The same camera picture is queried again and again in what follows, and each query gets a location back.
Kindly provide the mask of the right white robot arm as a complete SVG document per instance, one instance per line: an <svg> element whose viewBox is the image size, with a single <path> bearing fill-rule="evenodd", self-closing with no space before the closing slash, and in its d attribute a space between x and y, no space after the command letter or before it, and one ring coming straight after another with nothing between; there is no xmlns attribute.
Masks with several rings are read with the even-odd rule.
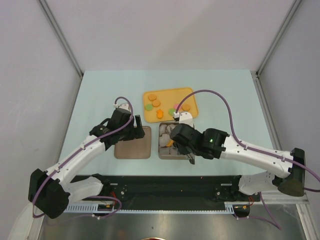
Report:
<svg viewBox="0 0 320 240"><path fill-rule="evenodd" d="M208 128L199 132L183 123L171 131L170 139L184 154L209 160L235 160L263 169L262 173L241 175L238 183L230 188L231 196L237 201L272 190L292 197L302 197L305 193L305 151L300 148L292 151L258 148L236 141L225 131Z"/></svg>

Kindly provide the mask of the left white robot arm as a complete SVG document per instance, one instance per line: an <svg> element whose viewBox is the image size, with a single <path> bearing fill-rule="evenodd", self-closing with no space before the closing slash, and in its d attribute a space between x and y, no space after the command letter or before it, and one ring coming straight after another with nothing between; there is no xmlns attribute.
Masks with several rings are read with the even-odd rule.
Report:
<svg viewBox="0 0 320 240"><path fill-rule="evenodd" d="M145 136L140 115L117 108L110 118L94 126L88 136L65 159L47 170L36 169L30 176L28 200L43 215L59 217L71 203L86 198L105 200L111 193L111 182L96 173L74 182L75 176L93 159L118 142L142 139Z"/></svg>

